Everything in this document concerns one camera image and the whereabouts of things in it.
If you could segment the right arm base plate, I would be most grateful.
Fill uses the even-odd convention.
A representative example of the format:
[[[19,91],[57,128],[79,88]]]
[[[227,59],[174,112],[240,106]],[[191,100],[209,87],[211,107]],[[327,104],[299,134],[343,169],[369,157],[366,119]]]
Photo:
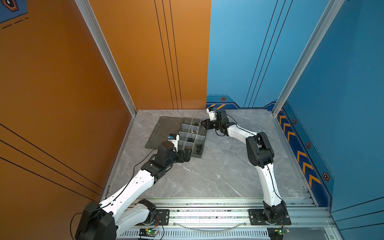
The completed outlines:
[[[249,209],[249,220],[252,226],[290,226],[291,218],[287,210],[279,210],[273,213],[270,210]]]

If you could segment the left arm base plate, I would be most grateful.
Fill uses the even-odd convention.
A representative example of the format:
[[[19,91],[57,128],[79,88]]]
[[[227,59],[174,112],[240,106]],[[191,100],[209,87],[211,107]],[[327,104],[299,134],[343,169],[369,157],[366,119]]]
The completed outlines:
[[[160,223],[160,225],[165,227],[169,225],[169,220],[170,220],[170,210],[159,209],[159,210],[156,210],[154,214],[154,218],[150,222],[146,221],[144,223],[139,223],[137,224],[137,226],[155,226],[158,223]]]

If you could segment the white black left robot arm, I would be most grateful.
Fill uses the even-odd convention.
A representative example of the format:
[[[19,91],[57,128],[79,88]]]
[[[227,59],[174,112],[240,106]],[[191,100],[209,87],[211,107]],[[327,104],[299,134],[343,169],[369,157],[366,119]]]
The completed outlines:
[[[121,189],[98,204],[90,203],[79,213],[80,221],[73,240],[115,240],[127,229],[137,225],[150,225],[155,221],[156,206],[139,201],[128,207],[146,190],[158,182],[175,163],[189,162],[192,148],[178,149],[176,141],[164,141],[150,151],[139,163],[138,172]]]

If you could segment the large black bolt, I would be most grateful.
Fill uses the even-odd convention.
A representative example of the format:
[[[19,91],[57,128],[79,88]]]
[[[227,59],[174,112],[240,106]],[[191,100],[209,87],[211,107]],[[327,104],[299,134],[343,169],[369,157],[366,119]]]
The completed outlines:
[[[201,152],[203,151],[203,144],[196,145],[195,150],[197,154],[201,154]]]

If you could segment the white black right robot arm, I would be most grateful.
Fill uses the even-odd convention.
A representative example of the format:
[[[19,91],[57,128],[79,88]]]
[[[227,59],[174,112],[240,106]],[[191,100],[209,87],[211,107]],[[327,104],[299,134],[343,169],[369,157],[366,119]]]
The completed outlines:
[[[203,126],[207,130],[220,131],[224,136],[235,138],[247,147],[250,163],[256,167],[263,189],[263,215],[270,224],[283,224],[289,216],[286,202],[281,197],[274,174],[274,151],[264,132],[251,132],[236,123],[223,124],[219,120],[206,119]]]

